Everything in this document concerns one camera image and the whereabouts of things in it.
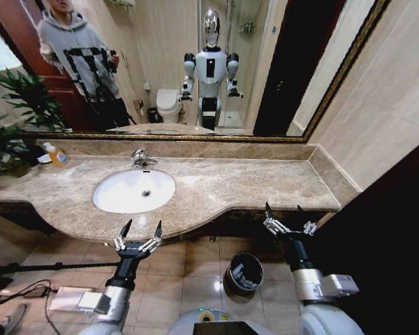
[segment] mirror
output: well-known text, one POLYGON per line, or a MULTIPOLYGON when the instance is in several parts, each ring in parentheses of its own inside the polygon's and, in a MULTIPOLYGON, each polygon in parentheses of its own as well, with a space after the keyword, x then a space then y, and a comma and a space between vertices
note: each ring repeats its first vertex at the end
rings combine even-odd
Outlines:
POLYGON ((1 43, 21 62, 0 70, 0 122, 73 137, 303 142, 379 2, 0 1, 1 43))

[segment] gold mirror frame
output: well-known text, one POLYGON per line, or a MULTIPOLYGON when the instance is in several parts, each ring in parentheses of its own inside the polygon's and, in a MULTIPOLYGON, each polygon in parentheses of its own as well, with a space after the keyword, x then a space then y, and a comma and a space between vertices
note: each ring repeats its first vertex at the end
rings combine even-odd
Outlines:
POLYGON ((254 135, 141 135, 117 133, 41 133, 21 134, 25 138, 50 138, 63 140, 155 140, 155 141, 206 141, 206 142, 268 142, 268 143, 307 143, 319 121, 329 108, 350 69, 365 46, 368 38, 380 20, 391 0, 375 0, 353 43, 349 47, 340 67, 318 104, 314 115, 302 136, 254 136, 254 135))

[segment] green leaves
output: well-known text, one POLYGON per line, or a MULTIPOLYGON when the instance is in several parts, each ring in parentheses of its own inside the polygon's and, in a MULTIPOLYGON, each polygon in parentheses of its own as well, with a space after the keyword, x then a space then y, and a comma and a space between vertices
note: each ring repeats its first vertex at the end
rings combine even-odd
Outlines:
POLYGON ((13 139, 18 133, 20 133, 18 127, 0 127, 0 171, 12 170, 24 164, 16 155, 17 150, 25 150, 22 141, 13 139))
POLYGON ((48 88, 43 81, 35 75, 25 75, 17 71, 17 75, 6 70, 6 75, 0 77, 0 85, 12 91, 3 96, 3 99, 14 108, 25 108, 23 116, 30 116, 25 123, 37 127, 46 127, 50 131, 63 131, 65 129, 64 117, 60 112, 60 105, 56 98, 48 94, 48 88))

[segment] chrome faucet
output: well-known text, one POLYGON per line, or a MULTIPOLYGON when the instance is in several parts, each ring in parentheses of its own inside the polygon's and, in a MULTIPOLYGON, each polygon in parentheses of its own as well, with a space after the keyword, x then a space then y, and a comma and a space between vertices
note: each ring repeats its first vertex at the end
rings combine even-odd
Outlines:
POLYGON ((143 149, 139 149, 135 151, 132 156, 131 160, 133 161, 132 167, 137 168, 140 165, 156 165, 158 164, 157 161, 155 161, 152 158, 147 157, 147 152, 143 149))

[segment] wooden door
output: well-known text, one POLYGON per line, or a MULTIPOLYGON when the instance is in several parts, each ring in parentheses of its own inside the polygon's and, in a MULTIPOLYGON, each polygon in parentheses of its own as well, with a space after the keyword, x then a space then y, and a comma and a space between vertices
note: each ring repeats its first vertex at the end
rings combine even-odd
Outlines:
POLYGON ((285 135, 346 0, 289 0, 254 135, 285 135))
POLYGON ((0 0, 0 33, 25 70, 44 79, 50 94, 61 105, 68 126, 74 131, 95 130, 85 100, 68 73, 49 65, 39 53, 36 27, 42 19, 41 6, 41 1, 36 0, 0 0))

